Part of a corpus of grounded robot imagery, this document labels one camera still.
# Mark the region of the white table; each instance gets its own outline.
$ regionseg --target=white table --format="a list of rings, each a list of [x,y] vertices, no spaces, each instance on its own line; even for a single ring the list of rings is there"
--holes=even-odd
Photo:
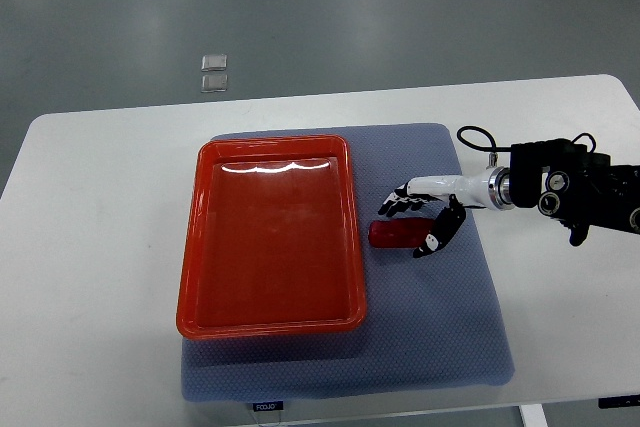
[[[454,136],[480,125],[501,145],[588,131],[614,164],[640,164],[640,112],[609,76],[40,117],[0,200],[0,424],[255,423],[246,405],[180,394],[174,316],[198,149],[227,132],[410,122]],[[484,168],[485,154],[455,144],[464,173]],[[572,248],[535,209],[474,216],[513,379],[293,401],[283,420],[640,392],[640,237],[592,228]]]

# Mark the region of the gray mat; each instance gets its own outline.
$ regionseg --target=gray mat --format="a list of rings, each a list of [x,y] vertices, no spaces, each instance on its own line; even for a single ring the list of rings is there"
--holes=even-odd
[[[412,177],[459,174],[449,131],[438,124],[231,134],[218,138],[337,134],[349,142],[367,285],[367,317],[353,332],[183,341],[190,401],[262,402],[473,384],[514,372],[500,306],[473,216],[445,250],[369,246],[368,226],[387,195]],[[401,216],[435,218],[434,202]]]

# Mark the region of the label on mat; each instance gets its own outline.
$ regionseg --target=label on mat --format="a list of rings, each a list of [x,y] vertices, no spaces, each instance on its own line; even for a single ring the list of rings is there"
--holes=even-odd
[[[272,410],[284,410],[284,402],[278,400],[277,402],[260,402],[259,404],[253,404],[254,412],[270,412]]]

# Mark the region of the concrete floor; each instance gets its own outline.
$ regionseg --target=concrete floor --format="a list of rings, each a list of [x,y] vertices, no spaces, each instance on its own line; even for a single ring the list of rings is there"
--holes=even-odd
[[[597,73],[640,104],[639,32],[640,0],[0,0],[0,188],[51,112]],[[229,90],[202,94],[216,52]],[[595,400],[545,408],[551,427],[640,425]],[[343,425],[521,424],[498,409]]]

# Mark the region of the robotic hand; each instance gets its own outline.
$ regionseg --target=robotic hand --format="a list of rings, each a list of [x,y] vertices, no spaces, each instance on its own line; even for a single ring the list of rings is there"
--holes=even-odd
[[[491,146],[468,142],[462,137],[467,130],[486,135]],[[640,234],[640,166],[612,166],[609,155],[594,152],[596,143],[590,134],[508,148],[497,147],[491,134],[479,127],[462,127],[457,137],[468,147],[490,153],[484,172],[472,177],[415,177],[395,189],[378,211],[392,217],[407,209],[418,210],[427,202],[449,202],[414,250],[414,257],[443,249],[464,222],[465,208],[500,211],[537,206],[542,215],[570,229],[573,246],[584,242],[591,225]],[[588,152],[586,145],[576,143],[582,137],[591,140]],[[498,152],[511,152],[509,168],[496,166]]]

